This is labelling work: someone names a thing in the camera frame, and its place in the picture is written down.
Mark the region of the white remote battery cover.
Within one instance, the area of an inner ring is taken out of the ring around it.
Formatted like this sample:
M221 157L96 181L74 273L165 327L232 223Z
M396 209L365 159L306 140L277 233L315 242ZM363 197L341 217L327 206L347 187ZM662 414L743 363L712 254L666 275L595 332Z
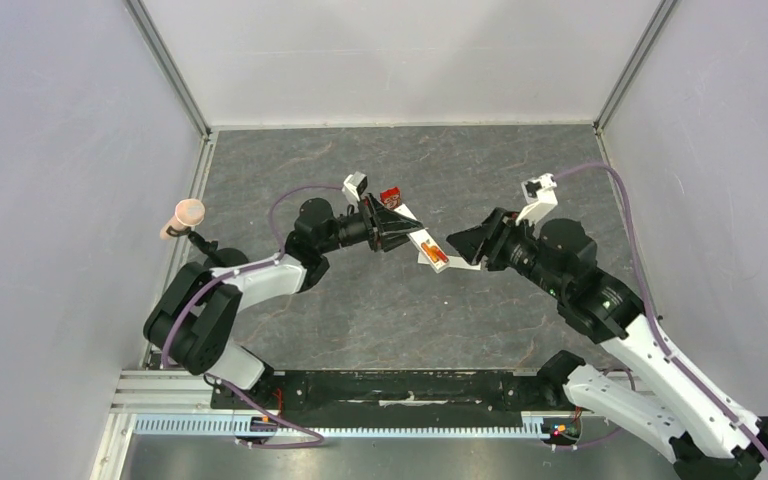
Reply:
M464 258L459 256L449 256L446 266L450 269L461 269L461 270L470 270L470 271L482 270L481 264L472 265L468 261L466 261Z

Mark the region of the red battery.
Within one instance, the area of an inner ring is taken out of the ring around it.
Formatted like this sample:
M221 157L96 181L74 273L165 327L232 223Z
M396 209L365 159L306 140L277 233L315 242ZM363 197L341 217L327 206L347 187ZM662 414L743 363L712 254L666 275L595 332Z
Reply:
M425 242L423 244L423 250L432 262L448 262L448 256L443 250L435 243Z

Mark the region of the white remote control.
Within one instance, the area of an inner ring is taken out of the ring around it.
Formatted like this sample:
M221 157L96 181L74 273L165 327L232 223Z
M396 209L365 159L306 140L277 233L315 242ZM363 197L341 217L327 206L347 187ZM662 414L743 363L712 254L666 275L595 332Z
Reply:
M408 237L411 241L411 243L414 245L414 247L417 249L418 252L418 262L420 264L429 266L435 273L441 273L448 267L446 266L446 263L437 263L437 264L431 264L429 260L425 257L424 253L421 251L420 245L425 242L432 242L437 244L442 250L443 248L438 244L438 242L431 236L431 234L428 232L427 229L421 228L415 232L409 233Z

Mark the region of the orange battery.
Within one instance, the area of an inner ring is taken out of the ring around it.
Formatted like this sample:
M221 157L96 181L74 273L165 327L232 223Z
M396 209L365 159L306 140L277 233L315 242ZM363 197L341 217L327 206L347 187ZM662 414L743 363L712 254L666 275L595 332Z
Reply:
M431 264L446 263L448 258L442 250L435 244L423 243L420 245L421 251Z

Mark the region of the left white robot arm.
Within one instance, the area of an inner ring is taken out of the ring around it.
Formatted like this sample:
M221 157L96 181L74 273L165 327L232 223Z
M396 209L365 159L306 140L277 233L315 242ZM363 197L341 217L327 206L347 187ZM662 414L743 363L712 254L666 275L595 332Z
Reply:
M323 198L299 208L282 250L260 261L240 261L235 249L216 250L207 264L190 262L175 275L148 316L143 335L160 348L161 362L174 362L192 375L207 374L235 386L250 408L273 398L271 367L231 338L238 313L266 300L305 292L330 267L330 252L357 244L391 251L423 224L364 194L354 209L335 215Z

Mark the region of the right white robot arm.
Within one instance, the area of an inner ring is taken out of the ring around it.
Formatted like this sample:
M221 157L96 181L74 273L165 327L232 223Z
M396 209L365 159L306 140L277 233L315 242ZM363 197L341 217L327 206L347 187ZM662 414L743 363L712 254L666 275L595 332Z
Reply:
M562 350L539 371L545 405L570 402L603 416L657 450L681 479L755 479L768 465L768 416L741 407L669 340L641 298L598 266L597 244L579 222L552 219L536 230L497 208L447 241L470 264L511 268L548 293L567 325L620 360L652 393L617 385Z

